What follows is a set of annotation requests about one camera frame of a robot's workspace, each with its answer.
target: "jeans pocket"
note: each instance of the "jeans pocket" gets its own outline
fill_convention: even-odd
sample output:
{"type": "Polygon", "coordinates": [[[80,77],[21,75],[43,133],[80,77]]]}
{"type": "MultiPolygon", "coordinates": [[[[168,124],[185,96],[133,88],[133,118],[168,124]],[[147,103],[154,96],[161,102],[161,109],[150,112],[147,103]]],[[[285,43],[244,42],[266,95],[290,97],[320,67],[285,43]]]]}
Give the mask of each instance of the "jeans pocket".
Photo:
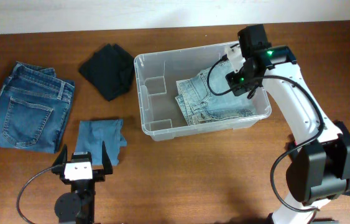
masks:
{"type": "Polygon", "coordinates": [[[53,108],[11,97],[3,124],[3,136],[15,147],[37,143],[53,108]]]}

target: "light blue denim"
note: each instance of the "light blue denim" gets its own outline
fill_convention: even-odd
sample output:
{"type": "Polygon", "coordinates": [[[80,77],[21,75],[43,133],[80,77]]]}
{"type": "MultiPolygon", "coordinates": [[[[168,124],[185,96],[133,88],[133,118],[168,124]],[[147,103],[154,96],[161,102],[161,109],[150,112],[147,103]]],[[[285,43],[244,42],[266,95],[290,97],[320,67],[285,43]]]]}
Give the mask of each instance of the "light blue denim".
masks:
{"type": "Polygon", "coordinates": [[[17,62],[0,91],[0,147],[57,152],[74,89],[53,68],[17,62]]]}
{"type": "Polygon", "coordinates": [[[92,165],[101,165],[101,147],[104,141],[111,164],[118,165],[119,148],[127,142],[121,134],[123,120],[81,121],[75,152],[90,152],[92,165]]]}
{"type": "MultiPolygon", "coordinates": [[[[210,68],[202,70],[196,77],[179,84],[181,94],[176,97],[176,101],[188,125],[256,114],[252,100],[247,99],[247,93],[241,96],[234,96],[231,92],[223,96],[213,95],[206,84],[209,70],[210,68]]],[[[229,61],[219,63],[214,67],[210,76],[213,91],[219,93],[229,89],[225,76],[232,70],[229,61]]]]}

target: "jeans waistband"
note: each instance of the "jeans waistband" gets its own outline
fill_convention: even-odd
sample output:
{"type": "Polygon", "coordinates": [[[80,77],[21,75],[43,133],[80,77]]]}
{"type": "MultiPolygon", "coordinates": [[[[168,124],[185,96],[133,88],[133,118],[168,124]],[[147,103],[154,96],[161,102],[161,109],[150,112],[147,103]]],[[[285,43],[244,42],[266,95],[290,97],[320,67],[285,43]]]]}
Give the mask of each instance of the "jeans waistband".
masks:
{"type": "Polygon", "coordinates": [[[61,79],[56,78],[54,68],[43,68],[35,65],[17,62],[9,79],[20,77],[38,85],[50,88],[57,92],[57,98],[61,99],[63,94],[71,97],[74,94],[75,87],[61,79]]]}

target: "clear plastic container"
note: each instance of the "clear plastic container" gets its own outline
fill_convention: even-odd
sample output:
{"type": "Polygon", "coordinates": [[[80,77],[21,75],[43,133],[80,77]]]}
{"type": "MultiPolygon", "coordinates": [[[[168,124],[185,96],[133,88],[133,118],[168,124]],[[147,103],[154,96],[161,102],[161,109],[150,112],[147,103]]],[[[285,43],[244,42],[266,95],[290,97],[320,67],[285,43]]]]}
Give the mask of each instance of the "clear plastic container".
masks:
{"type": "Polygon", "coordinates": [[[142,130],[154,141],[224,129],[249,128],[270,116],[267,93],[258,88],[251,99],[257,115],[188,126],[176,102],[176,81],[195,77],[211,67],[225,53],[224,48],[237,42],[190,49],[140,54],[134,60],[142,130]]]}

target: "brown wooden surface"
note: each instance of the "brown wooden surface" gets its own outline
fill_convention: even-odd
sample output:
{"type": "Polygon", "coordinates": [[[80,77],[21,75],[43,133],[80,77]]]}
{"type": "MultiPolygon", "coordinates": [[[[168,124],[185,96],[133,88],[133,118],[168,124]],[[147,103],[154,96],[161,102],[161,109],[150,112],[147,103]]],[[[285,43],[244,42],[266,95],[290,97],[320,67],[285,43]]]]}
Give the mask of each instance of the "brown wooden surface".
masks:
{"type": "MultiPolygon", "coordinates": [[[[0,87],[16,60],[56,69],[76,83],[75,100],[62,143],[73,152],[81,120],[123,118],[128,146],[106,182],[96,184],[96,221],[101,223],[214,223],[265,218],[280,203],[269,171],[291,133],[278,106],[249,129],[227,130],[154,142],[140,128],[136,84],[107,102],[78,72],[103,44],[118,43],[133,56],[236,40],[244,26],[196,27],[0,35],[0,87]]],[[[287,44],[321,107],[350,130],[350,21],[265,26],[273,45],[287,44]]],[[[0,223],[22,223],[18,191],[57,154],[0,148],[0,223]]],[[[281,195],[288,192],[284,160],[276,172],[281,195]]],[[[36,223],[56,223],[56,199],[69,191],[45,174],[25,191],[21,207],[36,223]]],[[[350,223],[350,197],[325,206],[318,217],[350,223]]]]}

